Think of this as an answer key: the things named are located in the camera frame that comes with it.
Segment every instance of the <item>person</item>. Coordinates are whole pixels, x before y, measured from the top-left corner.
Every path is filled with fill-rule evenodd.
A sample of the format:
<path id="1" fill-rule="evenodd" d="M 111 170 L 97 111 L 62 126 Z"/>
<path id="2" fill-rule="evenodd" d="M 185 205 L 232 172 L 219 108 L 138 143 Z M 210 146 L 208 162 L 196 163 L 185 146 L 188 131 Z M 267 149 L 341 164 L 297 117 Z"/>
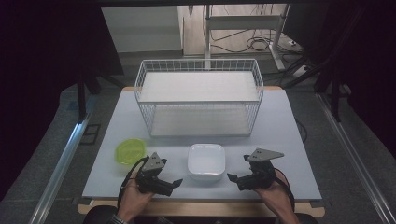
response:
<path id="1" fill-rule="evenodd" d="M 289 185 L 287 178 L 279 170 L 276 170 L 276 176 L 285 184 Z M 143 212 L 151 198 L 154 196 L 154 193 L 152 192 L 141 193 L 134 177 L 135 175 L 128 181 L 128 184 L 125 187 L 118 211 L 113 207 L 113 209 L 107 212 L 107 214 L 104 214 L 103 212 L 100 213 L 101 216 L 108 216 L 108 213 L 114 213 L 106 224 L 134 223 L 134 219 Z M 265 205 L 279 218 L 281 224 L 317 223 L 315 219 L 309 215 L 295 214 L 287 192 L 275 181 L 267 189 L 258 188 L 254 189 L 254 191 L 259 194 Z M 92 217 L 96 215 L 97 214 L 94 215 L 89 213 L 84 220 L 84 224 L 91 223 L 87 219 L 92 219 Z"/>

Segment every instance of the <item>wall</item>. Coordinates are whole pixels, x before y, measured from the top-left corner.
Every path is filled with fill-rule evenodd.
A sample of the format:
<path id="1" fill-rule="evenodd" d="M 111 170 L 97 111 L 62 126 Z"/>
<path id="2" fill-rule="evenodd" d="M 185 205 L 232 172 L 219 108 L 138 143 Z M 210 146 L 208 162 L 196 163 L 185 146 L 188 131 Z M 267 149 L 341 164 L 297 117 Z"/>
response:
<path id="1" fill-rule="evenodd" d="M 102 8 L 117 52 L 181 50 L 177 7 Z"/>

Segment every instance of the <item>white wire basket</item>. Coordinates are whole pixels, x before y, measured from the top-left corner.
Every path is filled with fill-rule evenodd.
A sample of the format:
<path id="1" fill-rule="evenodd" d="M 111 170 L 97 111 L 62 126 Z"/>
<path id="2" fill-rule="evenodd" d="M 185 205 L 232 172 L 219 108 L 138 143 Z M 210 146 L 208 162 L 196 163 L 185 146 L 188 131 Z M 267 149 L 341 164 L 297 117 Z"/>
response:
<path id="1" fill-rule="evenodd" d="M 254 59 L 145 60 L 134 87 L 151 136 L 249 136 L 263 94 Z"/>

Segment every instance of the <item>green plate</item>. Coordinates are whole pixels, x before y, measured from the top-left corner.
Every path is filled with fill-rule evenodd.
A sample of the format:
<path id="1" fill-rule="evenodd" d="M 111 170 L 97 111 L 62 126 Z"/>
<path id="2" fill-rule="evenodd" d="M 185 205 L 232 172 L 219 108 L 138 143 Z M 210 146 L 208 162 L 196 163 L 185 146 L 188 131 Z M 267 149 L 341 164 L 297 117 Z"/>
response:
<path id="1" fill-rule="evenodd" d="M 146 155 L 146 143 L 133 138 L 121 142 L 116 148 L 116 161 L 129 165 L 135 164 Z"/>

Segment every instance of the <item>desk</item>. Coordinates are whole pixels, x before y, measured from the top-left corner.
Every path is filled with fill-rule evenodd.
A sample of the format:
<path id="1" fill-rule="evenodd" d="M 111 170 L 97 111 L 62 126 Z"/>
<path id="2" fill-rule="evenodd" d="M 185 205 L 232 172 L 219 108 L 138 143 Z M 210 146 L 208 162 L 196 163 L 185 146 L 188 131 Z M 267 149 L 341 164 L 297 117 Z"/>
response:
<path id="1" fill-rule="evenodd" d="M 143 215 L 207 217 L 214 216 L 215 209 L 215 216 L 272 216 L 255 192 L 239 191 L 226 175 L 209 186 L 189 178 L 185 162 L 189 147 L 195 143 L 216 143 L 226 150 L 226 173 L 237 175 L 249 174 L 248 163 L 243 160 L 243 155 L 251 154 L 256 147 L 283 152 L 286 156 L 273 160 L 273 164 L 289 179 L 297 202 L 296 211 L 315 217 L 323 216 L 324 208 L 314 209 L 309 205 L 309 201 L 320 200 L 321 196 L 286 93 L 282 90 L 265 90 L 260 111 L 250 137 L 150 138 L 133 89 L 124 89 L 82 195 L 95 200 L 91 205 L 81 204 L 78 211 L 86 213 L 99 204 L 115 204 L 120 183 L 131 167 L 115 162 L 114 149 L 127 138 L 138 137 L 146 140 L 148 154 L 157 151 L 160 157 L 168 159 L 159 178 L 165 181 L 184 179 L 171 197 L 156 195 Z"/>

